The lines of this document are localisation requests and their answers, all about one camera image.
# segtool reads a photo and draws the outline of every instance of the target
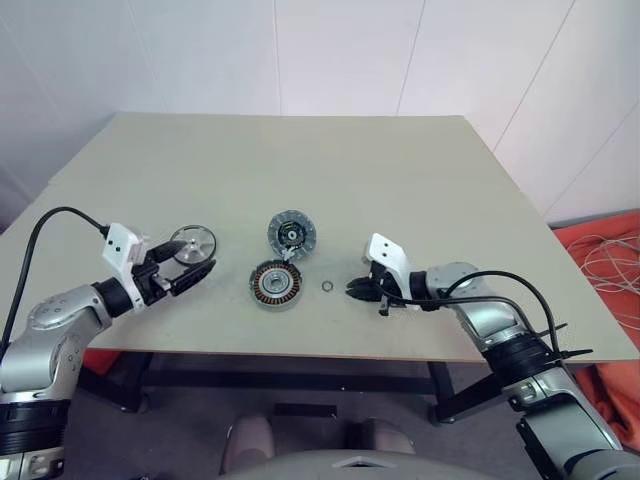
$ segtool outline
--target red fabric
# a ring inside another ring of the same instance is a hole
[[[582,265],[587,254],[601,243],[599,235],[607,239],[620,239],[640,235],[640,210],[624,215],[596,220],[572,227],[555,230],[555,234],[578,265]],[[638,255],[627,248],[612,246],[609,249],[616,258],[638,260]],[[611,262],[592,266],[600,276],[615,275]],[[640,322],[623,315],[640,314],[640,297],[633,292],[598,292],[616,318],[628,325],[640,328]],[[622,326],[633,343],[640,349],[640,331]],[[640,450],[640,361],[601,363],[581,370],[576,379],[587,398],[611,425],[620,441]]]
[[[116,350],[96,350],[90,348],[84,354],[82,365],[98,375],[105,375],[120,356]]]

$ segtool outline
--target table top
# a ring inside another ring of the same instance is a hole
[[[92,347],[375,359],[480,361],[450,310],[421,312],[356,301],[345,284],[366,275],[373,232],[402,245],[415,270],[452,261],[508,270],[546,296],[579,361],[637,352],[525,196],[463,117],[243,117],[120,114],[0,237],[6,312],[29,233],[50,208],[70,205],[101,223],[149,234],[152,245],[202,224],[218,238],[213,272],[177,298],[114,321]],[[299,303],[268,312],[250,298],[251,271],[274,258],[271,217],[298,209],[317,245],[296,262]],[[103,240],[72,215],[41,233],[14,336],[47,296],[111,276]],[[330,280],[332,292],[321,284]],[[546,328],[540,307],[508,279],[499,294]]]

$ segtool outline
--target metal disc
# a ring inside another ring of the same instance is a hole
[[[183,265],[195,265],[213,257],[216,253],[216,236],[202,225],[187,225],[178,229],[171,240],[180,240],[187,244],[174,255],[174,259]]]
[[[271,311],[282,311],[295,305],[301,288],[302,276],[298,269],[282,260],[261,263],[249,279],[253,299]]]
[[[316,246],[316,228],[304,213],[286,210],[271,219],[267,238],[280,257],[299,260],[308,256]]]

